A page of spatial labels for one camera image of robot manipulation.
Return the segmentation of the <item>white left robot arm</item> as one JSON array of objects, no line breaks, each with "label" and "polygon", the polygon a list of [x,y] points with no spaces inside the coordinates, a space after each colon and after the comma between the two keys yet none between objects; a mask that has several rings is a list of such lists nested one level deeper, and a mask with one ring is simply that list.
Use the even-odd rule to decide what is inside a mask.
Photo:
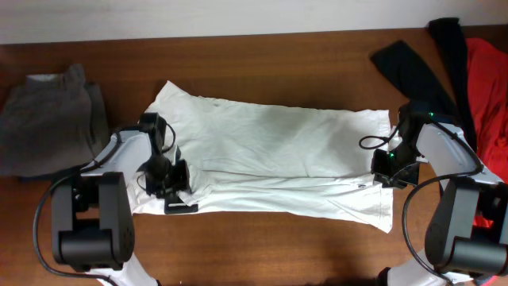
[{"label": "white left robot arm", "polygon": [[51,201],[52,255],[71,267],[69,277],[100,280],[105,285],[158,285],[135,257],[135,230],[127,185],[143,172],[144,193],[166,215],[194,213],[190,174],[175,148],[164,144],[171,127],[150,114],[116,132],[98,157],[77,173],[57,180],[44,197]]}]

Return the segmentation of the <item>grey folded garment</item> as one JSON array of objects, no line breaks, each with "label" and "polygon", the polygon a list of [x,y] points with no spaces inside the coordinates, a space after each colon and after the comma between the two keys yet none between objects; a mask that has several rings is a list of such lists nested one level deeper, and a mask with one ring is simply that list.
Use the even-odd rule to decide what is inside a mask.
[{"label": "grey folded garment", "polygon": [[81,64],[29,75],[1,111],[1,175],[46,176],[83,165],[109,141],[102,92]]}]

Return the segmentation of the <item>red garment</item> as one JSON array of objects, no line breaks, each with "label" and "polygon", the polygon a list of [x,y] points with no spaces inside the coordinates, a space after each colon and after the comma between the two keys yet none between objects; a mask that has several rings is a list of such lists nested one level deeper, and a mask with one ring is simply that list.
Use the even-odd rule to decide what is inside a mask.
[{"label": "red garment", "polygon": [[507,54],[480,38],[468,38],[468,102],[477,155],[507,181]]}]

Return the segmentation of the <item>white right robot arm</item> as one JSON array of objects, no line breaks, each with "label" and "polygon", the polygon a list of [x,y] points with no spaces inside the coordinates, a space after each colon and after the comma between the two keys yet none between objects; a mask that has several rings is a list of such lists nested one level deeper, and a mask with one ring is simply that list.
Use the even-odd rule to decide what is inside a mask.
[{"label": "white right robot arm", "polygon": [[[433,113],[410,114],[394,133],[395,149],[373,147],[371,173],[385,187],[413,189],[402,209],[402,233],[412,258],[386,268],[378,285],[457,285],[507,274],[507,185],[464,139],[463,130]],[[439,184],[443,192],[420,252],[407,229],[412,198]]]}]

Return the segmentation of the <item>white polo shirt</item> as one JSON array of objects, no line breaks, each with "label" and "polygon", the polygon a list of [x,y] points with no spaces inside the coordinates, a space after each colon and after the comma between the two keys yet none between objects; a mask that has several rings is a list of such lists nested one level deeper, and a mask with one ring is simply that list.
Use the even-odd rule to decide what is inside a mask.
[{"label": "white polo shirt", "polygon": [[201,213],[288,212],[389,232],[393,192],[370,172],[372,144],[391,131],[387,110],[316,110],[189,95],[166,83],[149,110],[190,171],[181,206]]}]

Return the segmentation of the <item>black garment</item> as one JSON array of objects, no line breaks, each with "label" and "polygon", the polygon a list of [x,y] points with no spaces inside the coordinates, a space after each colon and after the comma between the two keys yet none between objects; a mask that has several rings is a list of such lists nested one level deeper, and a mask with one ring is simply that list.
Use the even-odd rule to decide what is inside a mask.
[{"label": "black garment", "polygon": [[454,117],[467,143],[477,150],[477,136],[468,101],[468,47],[457,17],[432,20],[427,32],[433,38],[455,94],[451,98],[425,61],[405,42],[374,52],[371,62],[378,71],[410,100],[426,102],[432,112]]}]

